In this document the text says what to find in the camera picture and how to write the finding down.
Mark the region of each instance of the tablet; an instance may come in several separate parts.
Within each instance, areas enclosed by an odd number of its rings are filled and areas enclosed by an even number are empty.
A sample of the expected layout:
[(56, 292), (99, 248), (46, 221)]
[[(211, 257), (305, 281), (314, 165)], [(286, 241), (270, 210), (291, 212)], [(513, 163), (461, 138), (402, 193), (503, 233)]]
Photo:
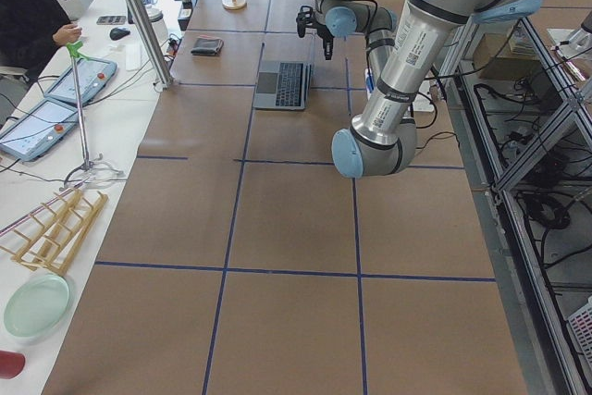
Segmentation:
[[(117, 64), (110, 60), (78, 59), (77, 71), (80, 85), (80, 99), (83, 104), (89, 103), (106, 84), (113, 78)], [(48, 99), (56, 99), (67, 104), (76, 104), (76, 89), (72, 67), (66, 69), (43, 95)]]
[(77, 108), (44, 99), (0, 133), (0, 150), (23, 162), (43, 156), (78, 123)]

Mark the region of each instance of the plate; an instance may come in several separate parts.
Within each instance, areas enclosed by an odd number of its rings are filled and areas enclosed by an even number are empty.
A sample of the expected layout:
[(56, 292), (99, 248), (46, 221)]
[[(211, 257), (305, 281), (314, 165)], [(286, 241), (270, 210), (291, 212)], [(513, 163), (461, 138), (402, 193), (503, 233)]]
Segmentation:
[(35, 337), (45, 333), (66, 312), (70, 290), (58, 275), (43, 275), (22, 285), (8, 301), (4, 324), (15, 337)]

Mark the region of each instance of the computer mouse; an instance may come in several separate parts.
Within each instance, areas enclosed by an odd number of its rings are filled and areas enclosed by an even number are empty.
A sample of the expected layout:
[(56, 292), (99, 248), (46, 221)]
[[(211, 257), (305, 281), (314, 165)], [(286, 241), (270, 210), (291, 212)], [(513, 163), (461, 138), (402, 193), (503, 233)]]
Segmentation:
[(109, 37), (112, 41), (118, 41), (122, 37), (126, 37), (128, 34), (130, 34), (130, 32), (131, 31), (128, 28), (115, 27), (109, 32)]

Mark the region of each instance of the wooden drying rack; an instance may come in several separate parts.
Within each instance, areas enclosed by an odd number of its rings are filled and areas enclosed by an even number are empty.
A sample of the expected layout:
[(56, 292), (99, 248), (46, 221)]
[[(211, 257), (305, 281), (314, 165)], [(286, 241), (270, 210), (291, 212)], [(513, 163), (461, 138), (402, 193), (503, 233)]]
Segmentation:
[(2, 229), (0, 242), (7, 240), (10, 244), (0, 244), (0, 250), (30, 270), (42, 267), (63, 277), (108, 199), (106, 194), (97, 193), (94, 202), (86, 199), (80, 188), (56, 194)]

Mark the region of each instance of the label sticker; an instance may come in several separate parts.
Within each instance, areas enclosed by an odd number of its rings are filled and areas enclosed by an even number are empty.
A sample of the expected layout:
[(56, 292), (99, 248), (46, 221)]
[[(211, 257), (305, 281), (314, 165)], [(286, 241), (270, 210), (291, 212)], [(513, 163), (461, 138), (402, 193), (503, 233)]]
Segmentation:
[(421, 68), (436, 42), (437, 34), (423, 30), (415, 34), (416, 36), (409, 37), (410, 41), (407, 46), (411, 49), (405, 57), (405, 63), (413, 68)]
[(402, 27), (400, 27), (399, 31), (397, 32), (397, 39), (395, 39), (395, 51), (399, 51), (399, 48), (403, 46), (405, 43), (405, 39), (411, 32), (411, 22), (409, 20), (405, 20), (405, 23)]
[(378, 127), (379, 129), (383, 129), (388, 127), (392, 122), (392, 119), (397, 114), (398, 107), (394, 104), (389, 104), (388, 102), (384, 103), (374, 119), (372, 119), (372, 125)]

